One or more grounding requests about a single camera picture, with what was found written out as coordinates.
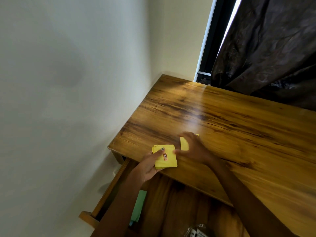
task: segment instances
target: green cloth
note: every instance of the green cloth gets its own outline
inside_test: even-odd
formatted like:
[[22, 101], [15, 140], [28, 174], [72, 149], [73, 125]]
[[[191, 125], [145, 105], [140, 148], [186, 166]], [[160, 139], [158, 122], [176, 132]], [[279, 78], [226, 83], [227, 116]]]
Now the green cloth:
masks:
[[137, 196], [137, 200], [133, 209], [131, 220], [138, 221], [140, 217], [140, 212], [142, 211], [144, 200], [146, 197], [147, 191], [140, 190]]

